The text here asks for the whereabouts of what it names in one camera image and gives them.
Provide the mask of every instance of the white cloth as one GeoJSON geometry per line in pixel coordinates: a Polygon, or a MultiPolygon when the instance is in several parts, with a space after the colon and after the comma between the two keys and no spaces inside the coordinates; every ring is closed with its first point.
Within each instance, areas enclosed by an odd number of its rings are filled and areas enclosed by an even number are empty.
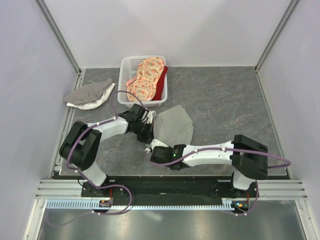
{"type": "Polygon", "coordinates": [[[81,109],[81,110],[90,110],[90,109],[96,109],[97,107],[99,107],[101,104],[103,104],[105,101],[107,101],[107,99],[109,98],[110,96],[110,93],[112,92],[112,90],[114,89],[115,87],[115,83],[111,83],[109,87],[107,87],[104,91],[103,91],[103,94],[101,96],[100,99],[96,100],[96,101],[93,101],[93,102],[89,102],[89,103],[86,103],[84,105],[74,105],[70,102],[68,102],[66,105],[68,107],[73,107],[73,108],[78,108],[78,109],[81,109]]]}

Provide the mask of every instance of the red cloth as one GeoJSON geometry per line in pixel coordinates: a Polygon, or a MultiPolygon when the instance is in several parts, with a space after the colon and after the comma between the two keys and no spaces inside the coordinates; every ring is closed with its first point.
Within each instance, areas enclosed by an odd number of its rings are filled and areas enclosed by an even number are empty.
{"type": "Polygon", "coordinates": [[[156,91],[155,91],[155,95],[154,95],[154,98],[152,99],[152,101],[161,100],[161,95],[162,95],[162,91],[164,90],[165,76],[167,74],[167,71],[168,71],[168,67],[165,66],[163,69],[163,72],[161,73],[161,76],[156,84],[156,91]]]}

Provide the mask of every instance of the gray marble floor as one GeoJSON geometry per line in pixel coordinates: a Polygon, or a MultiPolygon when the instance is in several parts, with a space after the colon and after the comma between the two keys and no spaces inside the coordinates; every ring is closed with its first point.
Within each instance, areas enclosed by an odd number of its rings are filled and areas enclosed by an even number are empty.
{"type": "MultiPolygon", "coordinates": [[[[119,69],[87,69],[83,84],[112,78],[118,89],[119,69]]],[[[211,145],[243,134],[268,146],[279,155],[276,137],[253,67],[170,67],[167,73],[168,99],[158,113],[178,104],[194,121],[192,145],[211,145]]],[[[118,113],[128,108],[114,100],[118,113]]],[[[95,123],[114,115],[110,99],[97,109],[75,110],[73,121],[95,123]]],[[[200,165],[172,171],[144,160],[144,144],[133,133],[114,136],[99,146],[96,161],[108,175],[230,175],[226,165],[200,165]]],[[[270,165],[277,164],[274,159],[270,165]]],[[[71,175],[65,166],[62,175],[71,175]]],[[[283,168],[269,170],[270,175],[286,174],[283,168]]]]}

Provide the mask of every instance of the folded cloth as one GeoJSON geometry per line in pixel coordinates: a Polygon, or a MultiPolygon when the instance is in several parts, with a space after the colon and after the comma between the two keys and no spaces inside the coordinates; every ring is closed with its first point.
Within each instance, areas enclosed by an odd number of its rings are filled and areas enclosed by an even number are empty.
{"type": "MultiPolygon", "coordinates": [[[[151,101],[156,94],[158,80],[165,68],[165,61],[161,57],[149,57],[139,64],[136,77],[130,79],[127,91],[134,94],[141,101],[151,101]]],[[[127,94],[129,101],[137,101],[131,94],[127,94]]]]}
{"type": "Polygon", "coordinates": [[[86,103],[83,105],[74,105],[74,104],[68,102],[66,105],[68,107],[78,108],[81,110],[96,109],[101,104],[103,104],[105,101],[107,101],[107,99],[109,98],[110,93],[111,93],[112,89],[114,89],[115,85],[116,85],[115,83],[111,83],[106,89],[104,89],[102,96],[98,100],[95,100],[93,102],[89,102],[89,103],[86,103]]]}
{"type": "Polygon", "coordinates": [[[168,67],[165,66],[163,69],[163,72],[159,78],[159,81],[156,84],[156,91],[155,91],[155,95],[154,95],[154,98],[152,99],[152,101],[160,101],[161,100],[162,92],[164,90],[165,77],[166,77],[167,71],[168,71],[168,67]]]}
{"type": "Polygon", "coordinates": [[[178,144],[190,144],[194,135],[194,122],[181,105],[158,114],[154,121],[155,139],[174,147],[178,144]]]}
{"type": "Polygon", "coordinates": [[[105,89],[108,88],[110,84],[112,84],[111,78],[103,82],[86,84],[65,96],[63,98],[63,101],[65,103],[70,103],[73,105],[84,105],[92,103],[101,98],[105,89]]]}

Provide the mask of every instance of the orange patterned cloth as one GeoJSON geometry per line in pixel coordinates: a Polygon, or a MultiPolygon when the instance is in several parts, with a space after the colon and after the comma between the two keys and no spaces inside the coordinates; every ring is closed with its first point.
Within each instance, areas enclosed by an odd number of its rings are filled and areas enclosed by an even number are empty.
{"type": "MultiPolygon", "coordinates": [[[[137,96],[142,102],[151,101],[157,90],[157,83],[165,69],[165,61],[161,57],[149,57],[139,64],[136,76],[126,83],[127,91],[137,96]]],[[[127,94],[130,102],[138,100],[127,94]]]]}

